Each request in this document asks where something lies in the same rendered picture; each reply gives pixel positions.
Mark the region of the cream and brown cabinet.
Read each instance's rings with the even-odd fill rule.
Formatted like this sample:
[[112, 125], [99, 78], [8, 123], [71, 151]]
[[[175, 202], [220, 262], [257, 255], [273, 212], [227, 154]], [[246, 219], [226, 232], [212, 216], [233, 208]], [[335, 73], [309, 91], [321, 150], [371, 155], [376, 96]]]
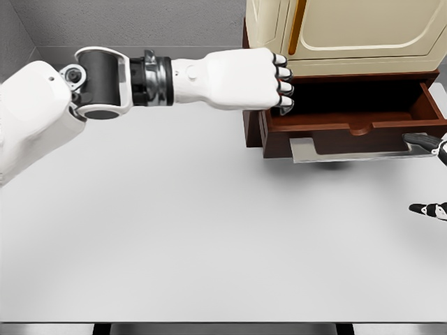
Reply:
[[[447, 0], [246, 0], [243, 45], [284, 55], [294, 88], [380, 80], [429, 88], [447, 56]], [[263, 148], [260, 112], [243, 114], [248, 147]]]

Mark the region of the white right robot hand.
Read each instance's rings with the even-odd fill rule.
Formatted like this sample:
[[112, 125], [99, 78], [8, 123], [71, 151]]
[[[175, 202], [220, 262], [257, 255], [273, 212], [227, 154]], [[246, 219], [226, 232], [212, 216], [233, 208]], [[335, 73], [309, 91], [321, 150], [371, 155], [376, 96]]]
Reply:
[[[424, 134], [405, 134], [407, 144], [416, 144], [434, 154], [447, 167], [447, 140]], [[409, 211], [447, 222], [447, 202], [431, 204], [411, 204]]]

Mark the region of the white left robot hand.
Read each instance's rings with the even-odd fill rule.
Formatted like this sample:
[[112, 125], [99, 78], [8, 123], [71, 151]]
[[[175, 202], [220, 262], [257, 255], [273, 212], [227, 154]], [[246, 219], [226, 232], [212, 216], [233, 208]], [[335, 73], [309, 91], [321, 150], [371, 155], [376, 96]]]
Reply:
[[220, 110], [266, 110], [281, 115], [294, 107], [288, 60], [267, 48], [213, 52], [204, 58], [205, 102]]

